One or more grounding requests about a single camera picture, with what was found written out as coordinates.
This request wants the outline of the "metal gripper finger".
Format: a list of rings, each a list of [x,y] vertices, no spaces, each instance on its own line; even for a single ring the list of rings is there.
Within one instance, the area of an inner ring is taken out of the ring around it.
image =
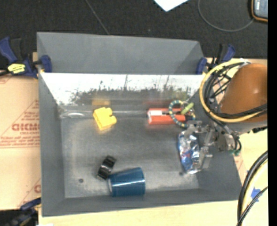
[[[201,120],[189,121],[188,128],[184,132],[184,137],[189,138],[190,136],[193,136],[196,138],[203,138],[207,133],[207,124],[203,123]]]
[[[197,164],[198,169],[208,169],[212,159],[212,154],[210,153],[210,148],[208,146],[203,146],[199,152],[199,160]]]

